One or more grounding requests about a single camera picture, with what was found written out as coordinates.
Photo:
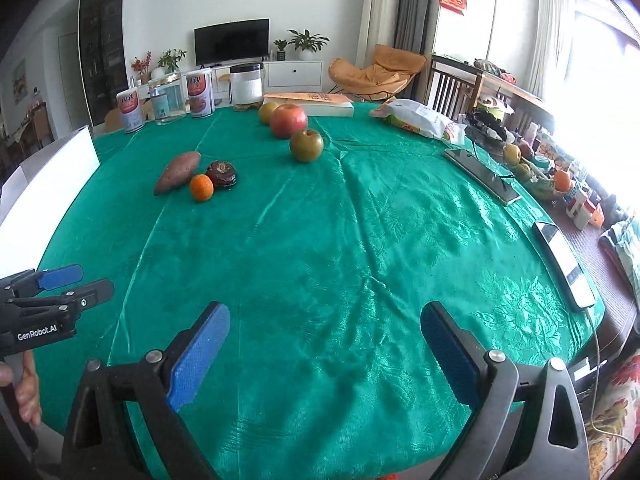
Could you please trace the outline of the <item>left hand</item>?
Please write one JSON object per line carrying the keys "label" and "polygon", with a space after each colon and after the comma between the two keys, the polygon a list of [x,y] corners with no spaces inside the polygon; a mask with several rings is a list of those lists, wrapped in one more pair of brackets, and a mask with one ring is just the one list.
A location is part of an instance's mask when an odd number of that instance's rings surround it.
{"label": "left hand", "polygon": [[14,387],[15,397],[23,422],[34,426],[41,424],[42,409],[40,404],[39,376],[37,374],[34,352],[27,350],[22,356],[23,374]]}

